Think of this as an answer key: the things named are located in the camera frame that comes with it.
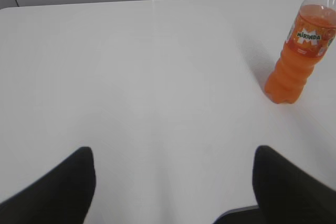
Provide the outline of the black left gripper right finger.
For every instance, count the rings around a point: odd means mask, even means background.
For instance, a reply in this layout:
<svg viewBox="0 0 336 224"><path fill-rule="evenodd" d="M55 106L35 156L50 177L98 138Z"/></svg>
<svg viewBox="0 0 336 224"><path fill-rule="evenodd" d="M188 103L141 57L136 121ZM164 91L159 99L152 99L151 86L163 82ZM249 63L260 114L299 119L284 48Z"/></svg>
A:
<svg viewBox="0 0 336 224"><path fill-rule="evenodd" d="M267 145L255 151L253 190L266 223L335 223L335 190Z"/></svg>

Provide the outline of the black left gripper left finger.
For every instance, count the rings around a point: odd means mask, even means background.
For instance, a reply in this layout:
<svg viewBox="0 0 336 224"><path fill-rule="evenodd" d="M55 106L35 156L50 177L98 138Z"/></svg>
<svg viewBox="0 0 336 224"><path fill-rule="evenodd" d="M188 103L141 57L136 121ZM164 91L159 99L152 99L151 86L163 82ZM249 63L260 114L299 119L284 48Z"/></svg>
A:
<svg viewBox="0 0 336 224"><path fill-rule="evenodd" d="M92 149L58 166L1 203L1 223L84 223L96 189Z"/></svg>

